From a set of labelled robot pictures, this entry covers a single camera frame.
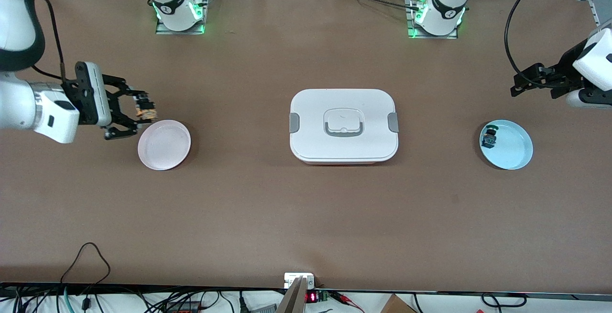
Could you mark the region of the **orange push button switch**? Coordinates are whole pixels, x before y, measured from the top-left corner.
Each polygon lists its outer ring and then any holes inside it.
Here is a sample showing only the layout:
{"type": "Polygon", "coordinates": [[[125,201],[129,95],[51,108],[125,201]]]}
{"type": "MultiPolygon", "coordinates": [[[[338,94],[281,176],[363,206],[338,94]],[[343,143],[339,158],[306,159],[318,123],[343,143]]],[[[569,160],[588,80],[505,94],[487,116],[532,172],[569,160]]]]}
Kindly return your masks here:
{"type": "Polygon", "coordinates": [[[149,99],[146,93],[134,96],[136,103],[136,116],[140,120],[155,120],[158,118],[155,103],[149,99]]]}

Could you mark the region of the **white lidded lunch box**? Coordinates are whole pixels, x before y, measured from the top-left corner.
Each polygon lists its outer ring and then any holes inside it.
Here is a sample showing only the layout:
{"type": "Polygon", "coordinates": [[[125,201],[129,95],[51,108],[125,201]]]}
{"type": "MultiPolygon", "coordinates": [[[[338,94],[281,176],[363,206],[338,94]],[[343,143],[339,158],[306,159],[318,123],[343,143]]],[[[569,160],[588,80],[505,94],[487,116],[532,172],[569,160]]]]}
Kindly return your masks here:
{"type": "Polygon", "coordinates": [[[395,102],[381,89],[304,89],[291,100],[289,146],[304,163],[385,162],[398,134],[395,102]]]}

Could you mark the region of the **brown cardboard box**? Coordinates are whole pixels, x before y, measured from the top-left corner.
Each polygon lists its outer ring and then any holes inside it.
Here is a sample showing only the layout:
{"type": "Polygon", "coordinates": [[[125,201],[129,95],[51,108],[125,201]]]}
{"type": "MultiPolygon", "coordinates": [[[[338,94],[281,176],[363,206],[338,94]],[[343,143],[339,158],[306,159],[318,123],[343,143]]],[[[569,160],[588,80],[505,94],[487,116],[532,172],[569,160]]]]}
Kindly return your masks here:
{"type": "Polygon", "coordinates": [[[418,313],[409,304],[396,294],[389,296],[389,299],[382,307],[380,313],[418,313]]]}

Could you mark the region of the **light blue round plate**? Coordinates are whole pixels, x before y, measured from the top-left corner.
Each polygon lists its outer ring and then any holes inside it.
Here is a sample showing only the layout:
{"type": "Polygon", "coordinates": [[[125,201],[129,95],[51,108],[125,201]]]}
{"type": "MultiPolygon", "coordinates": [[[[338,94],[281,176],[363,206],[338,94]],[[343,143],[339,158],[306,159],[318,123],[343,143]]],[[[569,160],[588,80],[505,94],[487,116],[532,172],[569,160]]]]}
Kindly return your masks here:
{"type": "Polygon", "coordinates": [[[497,119],[485,124],[479,135],[479,146],[484,158],[503,170],[518,170],[531,161],[533,157],[533,141],[522,126],[506,119],[497,119]],[[493,148],[481,147],[481,137],[488,124],[499,127],[496,134],[496,145],[493,148]]]}

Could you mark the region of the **green push button switch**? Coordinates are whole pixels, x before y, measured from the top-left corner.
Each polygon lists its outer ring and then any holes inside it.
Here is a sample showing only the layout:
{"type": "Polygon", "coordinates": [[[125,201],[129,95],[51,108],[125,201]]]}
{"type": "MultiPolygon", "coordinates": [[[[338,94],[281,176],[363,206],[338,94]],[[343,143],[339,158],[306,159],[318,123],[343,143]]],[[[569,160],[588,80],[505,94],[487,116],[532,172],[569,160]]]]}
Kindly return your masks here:
{"type": "Polygon", "coordinates": [[[481,147],[493,148],[496,145],[496,134],[499,127],[494,124],[488,124],[484,128],[484,134],[481,137],[481,147]]]}

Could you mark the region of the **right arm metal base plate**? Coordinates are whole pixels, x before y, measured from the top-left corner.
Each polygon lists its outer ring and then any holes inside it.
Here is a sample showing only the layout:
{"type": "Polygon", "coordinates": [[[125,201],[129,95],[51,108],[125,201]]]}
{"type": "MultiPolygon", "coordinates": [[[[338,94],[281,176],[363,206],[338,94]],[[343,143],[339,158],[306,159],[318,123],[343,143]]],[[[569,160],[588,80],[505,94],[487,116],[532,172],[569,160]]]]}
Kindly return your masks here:
{"type": "Polygon", "coordinates": [[[195,11],[196,16],[199,17],[199,20],[195,23],[195,25],[190,26],[190,28],[183,31],[173,31],[168,29],[161,20],[157,21],[155,34],[158,35],[202,35],[205,34],[206,31],[206,18],[208,12],[208,0],[202,0],[197,4],[197,7],[192,8],[195,11]]]}

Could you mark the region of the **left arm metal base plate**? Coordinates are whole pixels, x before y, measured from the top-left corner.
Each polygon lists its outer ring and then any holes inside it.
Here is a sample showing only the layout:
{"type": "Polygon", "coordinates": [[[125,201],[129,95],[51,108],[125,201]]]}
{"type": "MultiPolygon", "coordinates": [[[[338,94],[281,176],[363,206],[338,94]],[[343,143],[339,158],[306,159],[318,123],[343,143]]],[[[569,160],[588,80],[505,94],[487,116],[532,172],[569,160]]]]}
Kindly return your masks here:
{"type": "Polygon", "coordinates": [[[440,13],[430,0],[404,0],[407,35],[413,39],[456,39],[465,8],[440,13]]]}

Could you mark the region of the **white mount block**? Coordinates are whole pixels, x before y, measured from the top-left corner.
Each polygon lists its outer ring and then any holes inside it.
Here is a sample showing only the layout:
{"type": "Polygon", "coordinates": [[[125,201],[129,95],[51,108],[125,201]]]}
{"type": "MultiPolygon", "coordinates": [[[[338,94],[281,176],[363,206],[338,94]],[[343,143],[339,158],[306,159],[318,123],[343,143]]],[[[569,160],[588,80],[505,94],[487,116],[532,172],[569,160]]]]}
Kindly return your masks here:
{"type": "Polygon", "coordinates": [[[311,272],[285,272],[284,274],[284,289],[289,289],[293,284],[294,280],[298,278],[306,278],[307,289],[313,290],[315,288],[316,278],[311,272]]]}

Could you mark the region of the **grey metal post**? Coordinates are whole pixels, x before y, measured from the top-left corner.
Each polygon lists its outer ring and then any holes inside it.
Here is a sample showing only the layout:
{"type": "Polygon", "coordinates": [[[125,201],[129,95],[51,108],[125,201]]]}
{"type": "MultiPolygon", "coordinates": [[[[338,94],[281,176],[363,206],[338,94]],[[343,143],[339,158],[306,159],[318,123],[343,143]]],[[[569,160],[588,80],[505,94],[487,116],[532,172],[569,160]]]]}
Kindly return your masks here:
{"type": "Polygon", "coordinates": [[[307,291],[308,277],[294,278],[275,313],[304,313],[307,291]]]}

